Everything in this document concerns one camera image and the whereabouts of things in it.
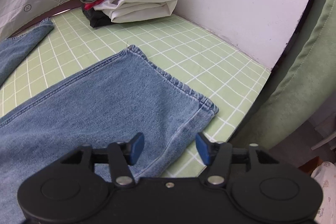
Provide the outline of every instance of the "silver screw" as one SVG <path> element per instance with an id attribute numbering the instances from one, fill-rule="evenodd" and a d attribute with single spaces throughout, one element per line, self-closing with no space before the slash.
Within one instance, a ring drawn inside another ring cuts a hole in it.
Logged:
<path id="1" fill-rule="evenodd" d="M 175 183 L 173 183 L 173 182 L 167 182 L 166 183 L 167 188 L 173 188 L 174 186 L 175 186 Z"/>
<path id="2" fill-rule="evenodd" d="M 130 178 L 128 176 L 117 177 L 117 179 L 115 181 L 119 185 L 128 185 L 128 184 L 131 184 L 133 182 L 132 178 Z"/>
<path id="3" fill-rule="evenodd" d="M 224 178 L 221 176 L 210 176 L 208 177 L 208 182 L 213 185 L 218 185 L 224 182 Z"/>

